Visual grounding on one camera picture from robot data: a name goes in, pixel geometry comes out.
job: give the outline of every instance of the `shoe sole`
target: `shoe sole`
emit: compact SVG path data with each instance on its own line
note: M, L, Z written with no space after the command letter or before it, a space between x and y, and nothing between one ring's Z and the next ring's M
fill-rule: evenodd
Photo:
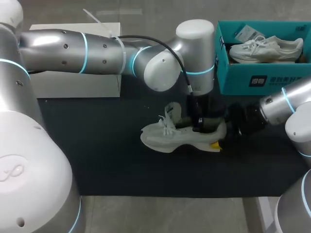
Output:
M295 63L295 61L278 61L278 60L270 60L270 61L245 61L245 60L241 60L238 58L234 58L232 57L233 60L235 60L238 63L242 63L242 64L258 64L258 63Z
M159 152L162 152L162 153L172 153L174 150L176 150L178 147L180 147L182 145L191 145L191 146L194 146L197 149L203 150L203 151L220 152L220 149L212 148L210 146L210 144L207 144L207 143L192 143L192 144L188 144L188 143L182 144L181 143L181 144L178 144L178 145L175 145L175 146L172 146L172 147L163 148L163 147L155 147L155 146L148 145L147 143L145 143L143 141L142 135L140 136L140 140L142 141L142 143L145 146L149 147L150 149L153 149L153 150L156 150L156 151L159 151Z

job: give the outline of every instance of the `shoelace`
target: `shoelace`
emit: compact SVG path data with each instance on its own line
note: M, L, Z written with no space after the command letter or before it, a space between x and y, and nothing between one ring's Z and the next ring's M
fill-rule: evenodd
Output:
M179 130L176 129L174 123L172 122L169 116L161 116L162 119L159 120L158 124L163 127L163 135L171 135L173 133L181 133Z
M259 47L259 46L266 47L267 46L265 44L265 42L261 42L261 40L258 40L259 38L262 38L263 40L265 39L265 37L263 37L262 35L259 35L254 40L246 41L244 44L242 44L242 47L250 49L251 55L253 55L253 53L255 52L255 49L257 47Z

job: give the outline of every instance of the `silver robot arm segment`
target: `silver robot arm segment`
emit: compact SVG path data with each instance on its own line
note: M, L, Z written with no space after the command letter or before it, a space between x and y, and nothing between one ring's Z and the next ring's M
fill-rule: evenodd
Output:
M189 20L176 29L168 46L184 63L194 95L213 89L214 26L206 20ZM122 72L142 79L151 89L165 91L177 81L181 67L162 45L123 42L126 65ZM119 74L123 64L117 40L98 35L49 29L22 33L20 53L29 71L85 74Z
M44 126L16 36L9 28L0 25L0 37L0 112L19 112Z
M311 78L298 80L260 100L262 115L272 125L286 123L288 137L311 166Z

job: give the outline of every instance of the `teal shoebox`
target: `teal shoebox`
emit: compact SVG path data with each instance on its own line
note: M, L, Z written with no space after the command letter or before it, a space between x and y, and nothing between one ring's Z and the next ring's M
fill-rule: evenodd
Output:
M299 63L235 64L228 57L246 26L265 35L294 41L303 38ZM215 33L216 67L220 91L224 95L269 95L295 80L311 76L311 22L219 21Z

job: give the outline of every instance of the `white shoe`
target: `white shoe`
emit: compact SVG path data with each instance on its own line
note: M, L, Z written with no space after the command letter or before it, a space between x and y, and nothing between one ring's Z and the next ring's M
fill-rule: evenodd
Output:
M192 127L176 129L174 122L181 119L181 107L179 103L170 103L165 107L165 117L158 123L148 125L142 129L143 133L140 136L141 141L149 148L171 153L177 147L188 144L197 147L199 150L219 152L220 147L217 146L219 139L223 139L226 135L226 124L224 121L218 126L213 133L198 133L192 131Z
M234 45L230 49L230 56L239 63L294 63L303 49L303 39L286 41L272 36L256 37L244 44Z

